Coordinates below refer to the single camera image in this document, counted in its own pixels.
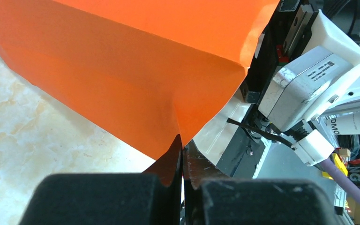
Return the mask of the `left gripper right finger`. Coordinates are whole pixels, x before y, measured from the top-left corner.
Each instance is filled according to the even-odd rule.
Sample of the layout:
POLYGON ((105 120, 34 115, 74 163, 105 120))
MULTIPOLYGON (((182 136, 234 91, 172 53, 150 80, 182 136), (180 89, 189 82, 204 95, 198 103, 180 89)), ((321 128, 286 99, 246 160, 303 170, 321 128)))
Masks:
POLYGON ((325 192, 309 180, 237 179, 190 142, 183 149, 187 225, 336 225, 325 192))

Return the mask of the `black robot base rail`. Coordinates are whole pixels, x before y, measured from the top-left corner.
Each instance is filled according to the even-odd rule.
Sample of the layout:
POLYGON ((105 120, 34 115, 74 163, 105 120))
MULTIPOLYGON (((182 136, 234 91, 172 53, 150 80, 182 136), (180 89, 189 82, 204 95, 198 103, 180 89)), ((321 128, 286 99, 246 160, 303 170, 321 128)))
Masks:
POLYGON ((232 178, 256 179, 272 142, 243 127, 236 129, 216 167, 232 178))

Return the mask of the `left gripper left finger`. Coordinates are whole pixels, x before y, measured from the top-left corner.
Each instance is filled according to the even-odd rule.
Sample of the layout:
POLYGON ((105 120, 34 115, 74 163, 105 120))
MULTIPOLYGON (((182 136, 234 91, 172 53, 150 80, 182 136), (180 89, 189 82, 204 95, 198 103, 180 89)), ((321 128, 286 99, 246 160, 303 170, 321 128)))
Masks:
POLYGON ((182 141, 177 135, 141 173, 59 173, 45 177, 22 225, 177 225, 182 141))

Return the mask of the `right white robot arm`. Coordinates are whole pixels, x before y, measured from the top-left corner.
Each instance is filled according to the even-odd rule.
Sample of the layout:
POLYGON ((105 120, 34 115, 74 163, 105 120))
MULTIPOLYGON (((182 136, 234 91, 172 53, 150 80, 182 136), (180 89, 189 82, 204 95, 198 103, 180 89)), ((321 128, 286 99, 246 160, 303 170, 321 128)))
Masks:
POLYGON ((281 0, 240 90, 262 130, 360 111, 360 0, 281 0))

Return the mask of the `orange paper bag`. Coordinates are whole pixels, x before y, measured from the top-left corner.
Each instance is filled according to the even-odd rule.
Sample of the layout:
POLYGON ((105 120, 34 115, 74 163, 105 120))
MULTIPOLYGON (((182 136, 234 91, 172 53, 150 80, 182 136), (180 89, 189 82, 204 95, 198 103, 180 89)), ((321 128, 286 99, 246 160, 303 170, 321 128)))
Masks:
POLYGON ((246 76, 276 0, 0 0, 0 184, 139 171, 246 76))

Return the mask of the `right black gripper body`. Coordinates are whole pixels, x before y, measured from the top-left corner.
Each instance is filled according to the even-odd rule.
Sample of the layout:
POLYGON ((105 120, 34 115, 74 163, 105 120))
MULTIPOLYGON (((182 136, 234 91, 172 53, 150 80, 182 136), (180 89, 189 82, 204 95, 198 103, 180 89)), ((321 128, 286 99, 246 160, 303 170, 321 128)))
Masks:
POLYGON ((319 11, 360 47, 360 0, 281 0, 240 86, 247 103, 260 103, 274 71, 301 56, 319 11))

